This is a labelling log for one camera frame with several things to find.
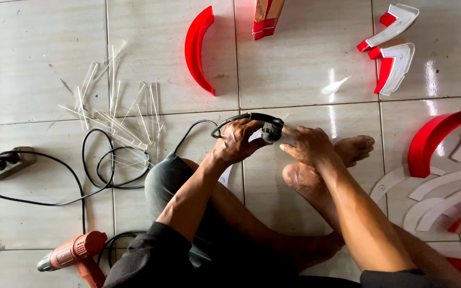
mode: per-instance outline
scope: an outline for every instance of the floor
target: floor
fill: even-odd
[[[117,79],[123,106],[130,106],[138,84],[158,82],[164,133],[157,160],[171,152],[189,126],[200,119],[219,121],[241,112],[284,118],[289,126],[323,128],[332,141],[365,134],[376,140],[371,157],[350,169],[369,192],[385,174],[407,163],[415,132],[436,115],[461,110],[461,1],[406,0],[420,16],[403,36],[416,46],[409,73],[390,96],[374,94],[376,63],[355,46],[383,29],[386,0],[291,1],[285,3],[276,33],[253,42],[255,0],[16,0],[0,1],[0,151],[32,146],[66,161],[84,175],[80,146],[86,134],[79,120],[58,104],[73,103],[91,62],[108,58],[108,44],[128,42]],[[217,97],[193,80],[184,59],[191,21],[212,5],[215,22],[203,42],[203,71]],[[320,90],[352,76],[333,95]],[[104,74],[90,95],[92,108],[109,110],[109,79]],[[210,125],[194,129],[179,155],[200,162],[214,145]],[[432,165],[461,170],[449,159],[460,142],[461,126],[433,155]],[[88,159],[109,148],[89,139]],[[282,168],[293,162],[278,148],[260,149],[235,165],[229,189],[261,221],[292,235],[320,235],[330,228],[297,193],[286,186]],[[119,169],[129,179],[133,169]],[[86,180],[85,192],[94,191]],[[421,180],[402,182],[379,205],[400,225],[407,198]],[[432,191],[446,197],[461,181]],[[74,179],[56,163],[39,159],[19,175],[0,182],[0,193],[35,201],[61,202],[78,197]],[[108,236],[147,229],[144,193],[103,191],[86,201],[87,227]],[[0,287],[87,287],[75,269],[36,271],[42,256],[82,234],[80,203],[42,207],[0,199]],[[446,256],[461,258],[461,242],[447,232],[441,216],[419,238]],[[119,243],[124,251],[128,242]],[[302,272],[358,281],[360,271],[346,248],[331,260]]]

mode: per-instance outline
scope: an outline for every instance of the extension socket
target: extension socket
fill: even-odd
[[[24,147],[16,147],[13,148],[12,151],[34,151],[33,148],[24,146]],[[34,164],[37,161],[37,156],[35,154],[18,154],[19,155],[19,161],[15,164],[11,164],[10,162],[7,162],[7,166],[5,169],[0,171],[0,180],[5,179],[6,177],[16,173],[17,171],[20,171],[26,167],[28,167],[31,164]]]

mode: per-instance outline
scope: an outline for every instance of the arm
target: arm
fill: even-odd
[[[343,238],[361,270],[393,272],[415,268],[389,220],[350,175],[320,128],[284,126],[296,147],[281,149],[321,174],[336,205]]]
[[[225,126],[222,137],[207,154],[195,174],[177,191],[156,220],[193,241],[215,184],[227,167],[267,145],[261,138],[248,142],[263,121],[240,119]]]

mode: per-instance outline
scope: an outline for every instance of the dark clothing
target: dark clothing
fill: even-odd
[[[152,218],[159,216],[193,173],[172,153],[150,171],[145,180],[145,195]],[[338,287],[438,287],[432,278],[419,270],[365,271],[361,276],[362,285],[339,278],[296,275],[296,269],[282,255],[268,247],[255,245],[235,232],[208,203],[193,244],[172,228],[154,222],[147,234],[136,237],[115,263],[105,287],[143,286],[156,279],[158,282],[184,283],[196,280],[195,284],[199,285],[212,278],[228,282],[241,278],[262,279],[263,282],[291,278],[290,283],[310,282]]]

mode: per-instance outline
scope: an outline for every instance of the hand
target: hand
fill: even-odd
[[[262,138],[248,142],[248,139],[264,122],[250,119],[232,121],[223,128],[221,138],[213,148],[213,155],[231,165],[243,161],[266,143]]]
[[[321,128],[311,129],[298,126],[296,130],[293,130],[284,125],[282,133],[292,138],[296,147],[284,143],[280,145],[280,149],[290,154],[298,162],[310,165],[318,171],[328,160],[339,158],[330,139]]]

